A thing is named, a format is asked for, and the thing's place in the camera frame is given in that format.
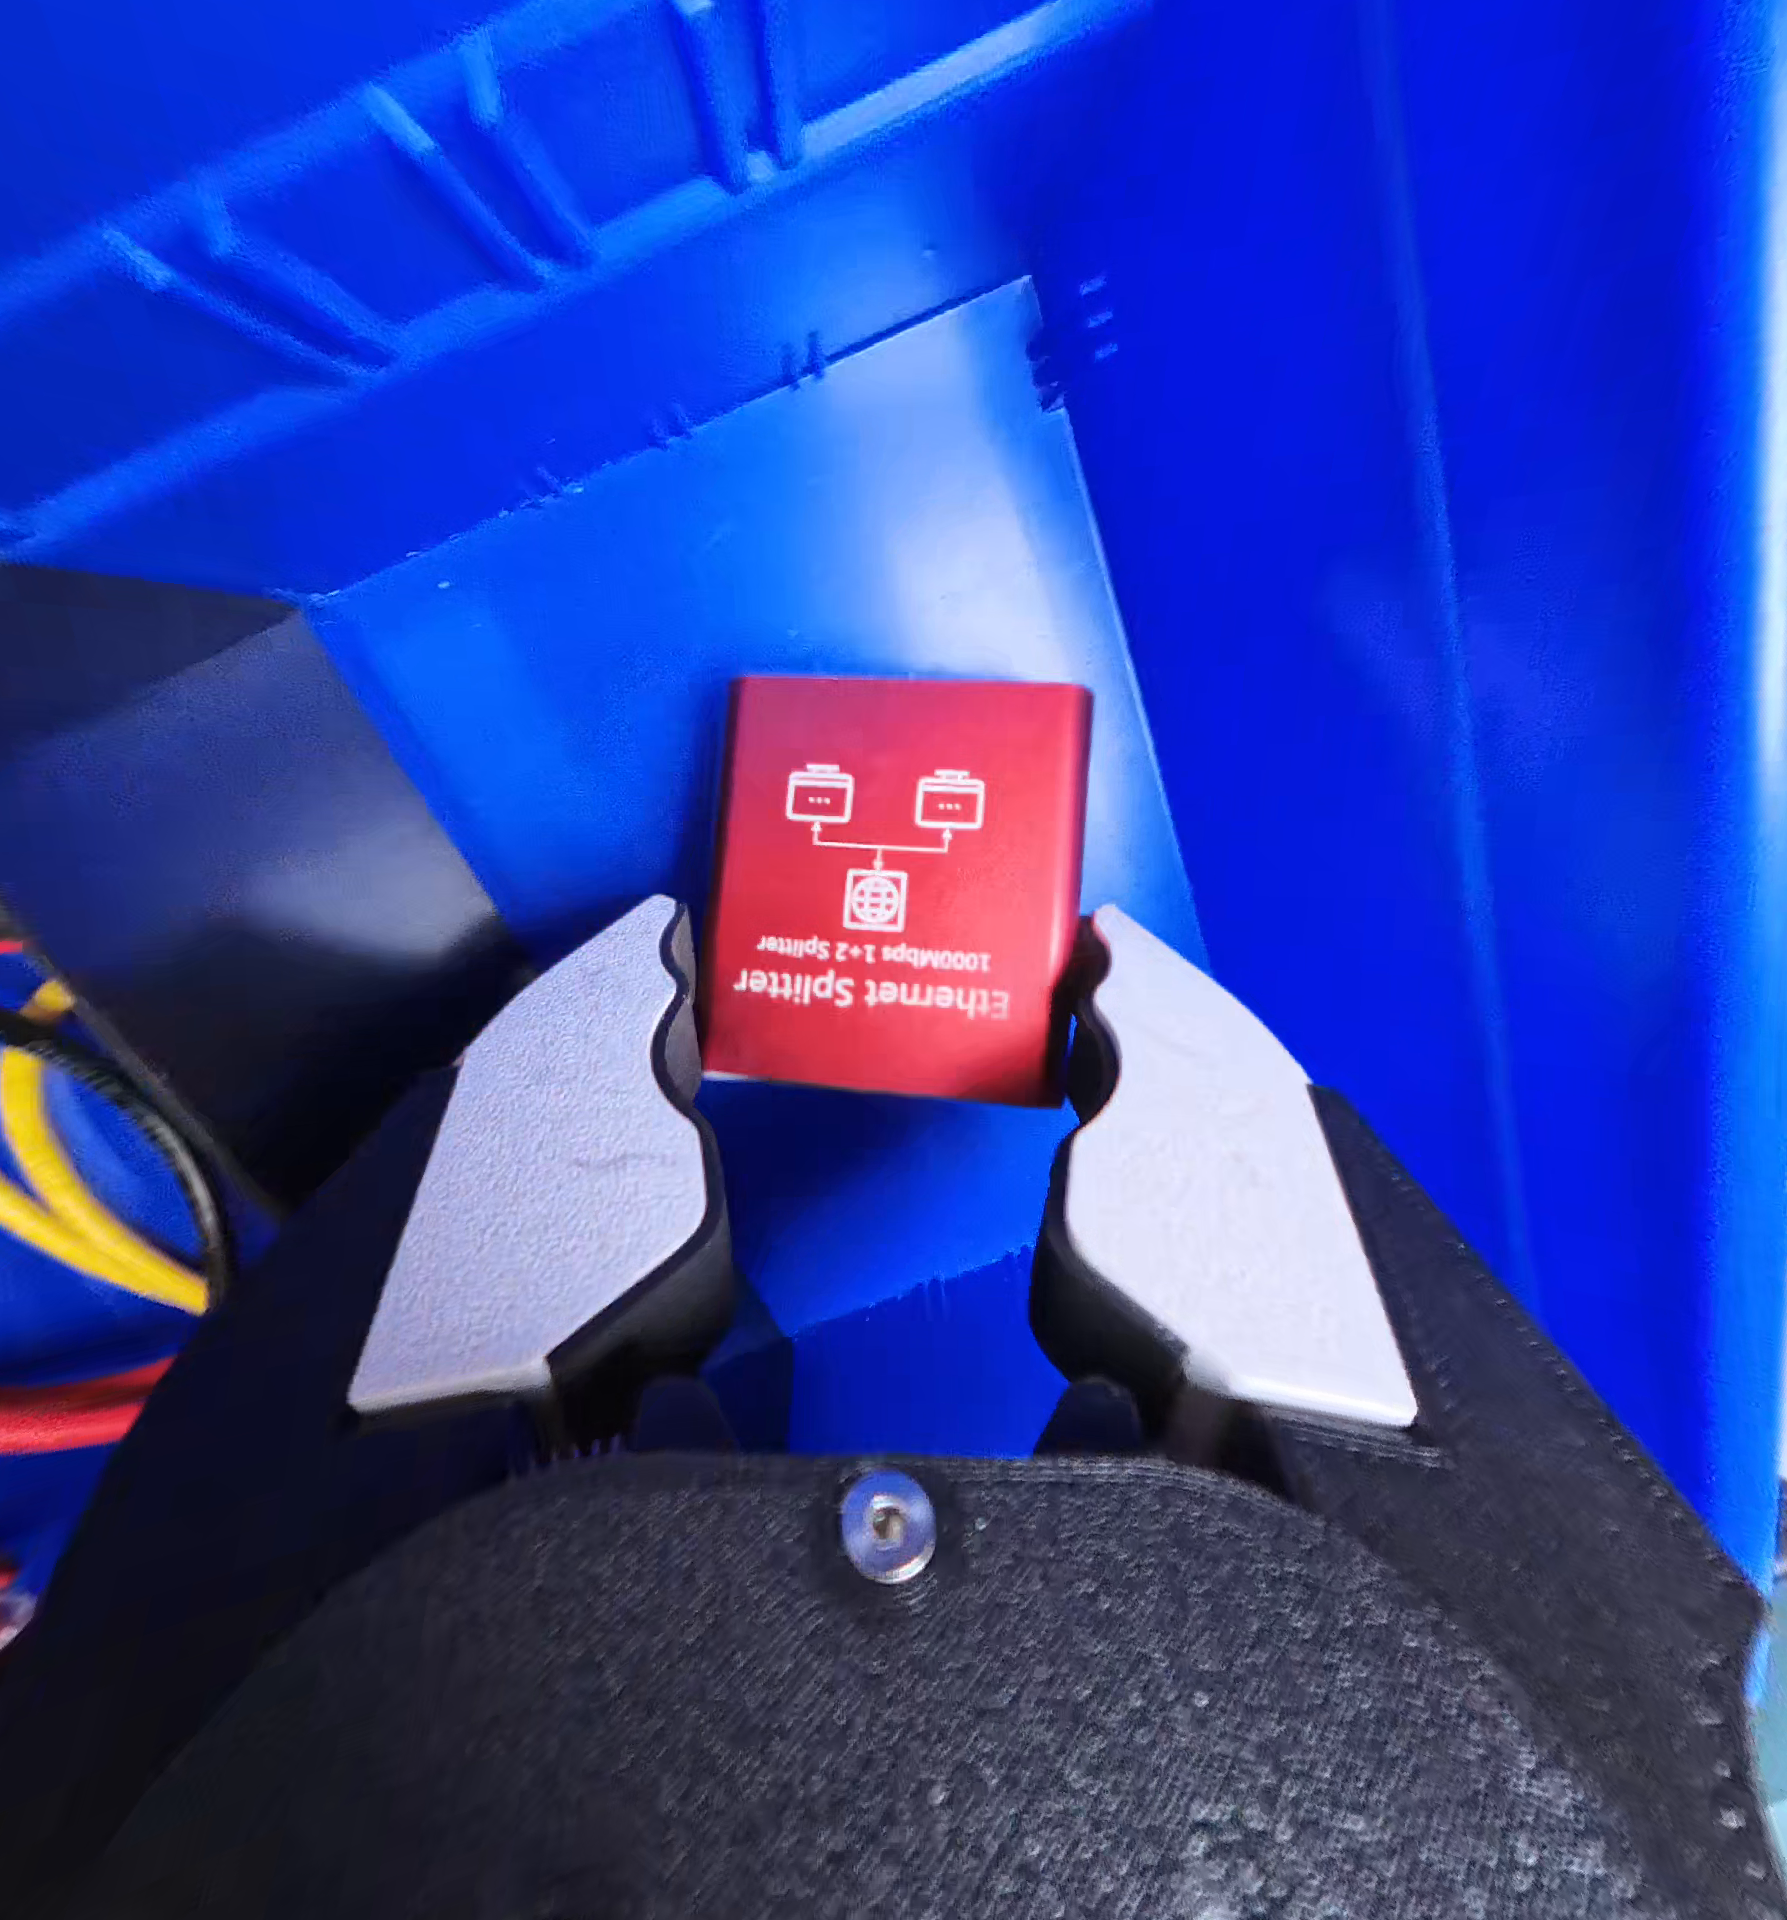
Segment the red ethernet splitter box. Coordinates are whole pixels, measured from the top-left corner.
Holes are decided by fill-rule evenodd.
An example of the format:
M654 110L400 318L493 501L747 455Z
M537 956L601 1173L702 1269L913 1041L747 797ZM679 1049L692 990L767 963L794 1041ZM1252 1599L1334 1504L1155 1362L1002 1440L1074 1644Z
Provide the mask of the red ethernet splitter box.
M1051 1108L1083 793L1083 687L741 679L702 1072Z

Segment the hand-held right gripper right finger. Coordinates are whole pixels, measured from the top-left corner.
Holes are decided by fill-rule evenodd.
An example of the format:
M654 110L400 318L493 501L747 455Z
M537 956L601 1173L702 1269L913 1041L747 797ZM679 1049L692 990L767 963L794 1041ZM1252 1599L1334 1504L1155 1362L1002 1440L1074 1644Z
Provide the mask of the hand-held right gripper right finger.
M1074 1114L1030 1273L1067 1381L1152 1422L1416 1422L1306 1064L1127 910L1083 924Z

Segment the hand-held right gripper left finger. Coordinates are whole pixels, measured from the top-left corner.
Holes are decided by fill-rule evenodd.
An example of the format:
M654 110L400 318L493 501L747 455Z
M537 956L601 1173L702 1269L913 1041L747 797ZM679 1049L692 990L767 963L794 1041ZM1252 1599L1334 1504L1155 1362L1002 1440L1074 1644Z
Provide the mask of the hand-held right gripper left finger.
M695 952L642 894L455 1058L347 1406L638 1417L731 1326L731 1218L695 1114Z

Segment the blue plastic bin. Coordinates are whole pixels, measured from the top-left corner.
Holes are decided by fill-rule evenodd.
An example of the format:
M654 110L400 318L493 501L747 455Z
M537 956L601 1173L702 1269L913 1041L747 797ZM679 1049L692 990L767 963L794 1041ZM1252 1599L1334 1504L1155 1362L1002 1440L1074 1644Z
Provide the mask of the blue plastic bin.
M1766 1572L1787 5L0 5L0 564L295 607L537 967L741 679L1083 687Z

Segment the black bin divider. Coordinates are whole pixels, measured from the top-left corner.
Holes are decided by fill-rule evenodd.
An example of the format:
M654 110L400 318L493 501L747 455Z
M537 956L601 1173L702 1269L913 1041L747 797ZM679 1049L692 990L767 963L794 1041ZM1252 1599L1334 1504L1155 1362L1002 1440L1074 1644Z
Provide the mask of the black bin divider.
M287 598L0 564L0 910L268 1211L525 982Z

